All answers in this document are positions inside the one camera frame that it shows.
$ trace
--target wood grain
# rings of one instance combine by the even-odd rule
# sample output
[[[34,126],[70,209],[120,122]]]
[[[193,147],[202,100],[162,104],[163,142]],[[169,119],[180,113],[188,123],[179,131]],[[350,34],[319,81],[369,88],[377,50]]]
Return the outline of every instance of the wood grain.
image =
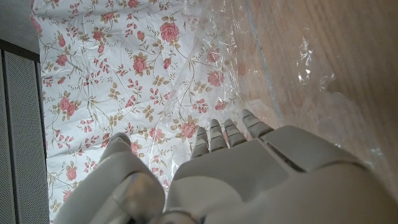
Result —
[[[266,78],[258,73],[269,76],[283,124],[342,143],[373,166],[397,196],[398,2],[239,0],[231,5],[244,67],[239,74],[254,86],[247,100],[261,99],[276,110]],[[311,50],[309,65],[301,58],[303,43]]]

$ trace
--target plastic wrap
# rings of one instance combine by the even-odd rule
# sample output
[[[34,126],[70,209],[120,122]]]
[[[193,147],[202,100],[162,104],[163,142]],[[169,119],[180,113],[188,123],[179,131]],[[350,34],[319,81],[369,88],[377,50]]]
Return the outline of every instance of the plastic wrap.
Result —
[[[341,146],[397,193],[368,115],[330,90],[343,76],[298,13],[301,4],[99,0],[34,1],[32,8],[50,219],[115,133],[129,135],[133,153],[167,191],[199,126],[231,118],[249,138],[244,108],[273,128],[293,124]]]
[[[186,26],[194,30],[196,39],[191,60],[158,123],[159,128],[181,131],[175,135],[174,153],[164,159],[166,172],[159,177],[166,189],[175,170],[190,157],[193,139],[182,134],[186,124],[208,128],[211,118],[220,124],[232,118],[247,135],[239,117],[247,108],[273,128],[292,124],[346,149],[396,194],[396,180],[361,111],[343,94],[328,91],[335,73],[313,30],[303,19],[295,19],[299,15],[291,12],[282,18],[286,15],[276,10],[265,16],[258,9],[253,13],[255,5],[249,1],[186,0],[184,4]],[[265,4],[283,7],[279,1]],[[192,70],[191,77],[184,75]],[[224,79],[216,88],[209,85],[215,73]],[[210,100],[201,113],[203,93]],[[161,154],[158,150],[155,143],[152,154]]]

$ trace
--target metal grille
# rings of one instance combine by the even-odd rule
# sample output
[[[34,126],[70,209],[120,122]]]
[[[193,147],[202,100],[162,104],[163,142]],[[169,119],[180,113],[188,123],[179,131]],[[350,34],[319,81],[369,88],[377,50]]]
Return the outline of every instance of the metal grille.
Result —
[[[11,162],[8,143],[6,101],[2,58],[0,55],[0,220],[15,223],[14,194],[12,192]]]
[[[19,223],[48,223],[47,174],[33,61],[5,52]]]

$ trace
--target pink rose print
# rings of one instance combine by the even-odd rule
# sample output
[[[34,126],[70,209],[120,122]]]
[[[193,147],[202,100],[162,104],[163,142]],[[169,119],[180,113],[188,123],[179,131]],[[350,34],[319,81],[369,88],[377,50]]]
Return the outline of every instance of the pink rose print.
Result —
[[[71,167],[67,170],[67,178],[68,180],[75,180],[76,179],[76,167]]]
[[[220,49],[208,49],[207,50],[207,57],[210,62],[216,62],[218,59],[220,59],[220,54],[218,53]]]
[[[95,31],[93,37],[94,37],[94,39],[100,41],[103,35],[104,35],[104,33],[102,31],[98,30],[98,31]]]
[[[199,110],[198,111],[199,111],[199,113],[206,113],[207,112],[207,108],[199,106]]]
[[[58,135],[60,135],[60,133],[61,133],[61,130],[55,130],[55,137],[58,137]]]
[[[54,81],[52,76],[47,77],[47,78],[42,78],[43,84],[45,84],[46,87],[51,87],[52,82]]]
[[[131,143],[131,151],[132,151],[132,153],[134,153],[134,155],[137,155],[138,145],[134,144],[134,143]]]
[[[149,135],[154,139],[154,141],[158,141],[160,138],[162,138],[162,130],[160,128],[152,128],[149,132]]]
[[[145,38],[145,33],[143,33],[143,32],[141,32],[141,31],[138,31],[137,32],[137,38],[139,39],[139,40],[144,40],[144,38]]]
[[[63,38],[62,34],[59,37],[58,44],[60,45],[60,47],[65,46],[65,39]]]
[[[167,69],[169,66],[170,66],[170,64],[171,64],[171,58],[167,58],[167,59],[165,59],[164,61],[163,61],[163,67],[164,67],[164,69]]]
[[[83,128],[83,130],[84,130],[85,133],[87,133],[87,131],[88,131],[88,132],[92,132],[93,129],[90,127],[90,124],[91,124],[92,122],[93,122],[93,120],[86,120],[86,121],[81,120],[81,121],[80,121],[80,124],[85,125],[85,127]]]
[[[85,162],[85,166],[86,168],[84,169],[84,172],[88,173],[89,169],[90,170],[95,170],[97,168],[97,164],[95,163],[95,161],[92,161],[91,163],[89,163],[91,160],[89,160],[88,162]]]
[[[97,136],[93,135],[90,139],[86,138],[86,140],[85,140],[86,148],[89,148],[91,146],[91,144],[95,144],[96,140],[99,138],[100,138],[99,135],[97,135]]]
[[[105,13],[105,14],[102,15],[102,17],[103,17],[104,19],[107,19],[107,20],[113,19],[113,16],[114,16],[114,13],[113,13],[113,12],[108,12],[108,13]]]
[[[98,53],[99,53],[99,54],[102,54],[102,53],[104,52],[104,48],[105,48],[104,44],[101,44],[101,45],[98,47]]]
[[[142,58],[137,57],[134,60],[134,65],[132,67],[135,69],[136,72],[142,73],[144,69],[147,68],[147,64]]]
[[[67,190],[66,192],[63,193],[63,202],[66,202],[68,197],[72,194],[71,190]]]
[[[66,96],[63,96],[60,102],[61,110],[65,111],[69,108],[69,99]]]
[[[222,100],[219,100],[218,103],[217,103],[217,105],[215,106],[215,108],[216,108],[216,110],[218,110],[218,111],[219,111],[219,110],[223,110],[223,109],[226,108],[226,105],[228,105],[227,102],[222,101]]]
[[[162,31],[162,39],[166,40],[167,42],[173,41],[180,34],[180,31],[174,22],[163,23],[163,25],[160,27],[160,31]]]
[[[60,66],[65,66],[66,62],[68,61],[68,57],[66,55],[59,55],[58,59],[55,61]]]
[[[207,81],[213,86],[220,86],[224,82],[224,74],[221,74],[218,71],[213,71],[208,73]]]
[[[124,133],[128,133],[128,134],[132,134],[132,132],[134,131],[134,126],[133,125],[131,125],[131,123],[129,122],[128,124],[127,124],[127,128],[125,128],[125,132]]]
[[[186,138],[192,138],[193,134],[195,134],[195,124],[184,123],[181,127],[181,136]]]
[[[135,102],[136,102],[136,97],[135,96],[131,96],[130,99],[126,103],[126,108],[128,108],[129,106],[134,105]]]
[[[63,81],[65,81],[65,79],[66,79],[65,77],[61,77],[61,78],[58,80],[58,82],[57,82],[57,83],[58,83],[58,84],[62,84],[62,83],[63,83]]]
[[[130,0],[127,5],[129,7],[137,7],[137,5],[139,4],[138,0]]]
[[[35,20],[35,18],[33,18],[33,16],[30,16],[30,21],[32,21],[33,26],[36,28],[36,31],[41,34],[43,31],[42,26],[40,26],[40,24]]]
[[[80,3],[75,3],[75,5],[69,5],[70,9],[72,10],[72,14],[78,13],[79,10],[77,9],[77,7],[79,6]],[[90,16],[93,13],[93,11],[89,12],[85,17]]]
[[[134,153],[134,155],[138,154],[138,150],[142,149],[142,146],[138,144],[138,140],[135,140],[134,142],[131,143],[131,151]]]
[[[101,147],[106,147],[108,145],[109,142],[109,133],[104,134],[104,136],[102,136],[102,144]]]
[[[125,37],[129,37],[130,35],[132,35],[132,29],[130,28],[132,26],[132,24],[127,24],[127,30],[126,30],[126,35]]]
[[[72,116],[76,110],[76,106],[74,103],[70,103],[68,106],[68,115]]]

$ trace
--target gray panel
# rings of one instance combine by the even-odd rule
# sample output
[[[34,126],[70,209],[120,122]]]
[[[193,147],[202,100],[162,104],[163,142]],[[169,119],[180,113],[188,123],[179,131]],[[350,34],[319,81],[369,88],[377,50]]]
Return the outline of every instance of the gray panel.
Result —
[[[264,150],[264,146],[260,139],[253,139],[231,149],[202,155],[182,164],[173,181],[192,176],[211,177],[230,185],[244,202],[248,202],[259,192],[279,185],[289,176],[268,150]],[[170,195],[167,200],[168,206],[178,207],[178,201]]]
[[[346,151],[294,126],[281,127],[261,139],[307,172],[336,162],[359,164],[357,158]]]
[[[39,38],[29,18],[32,12],[29,2],[31,1],[0,1],[0,39],[39,54]]]
[[[19,223],[48,223],[47,174],[33,61],[5,52]]]
[[[0,220],[3,223],[15,223],[5,97],[2,58],[0,54]]]

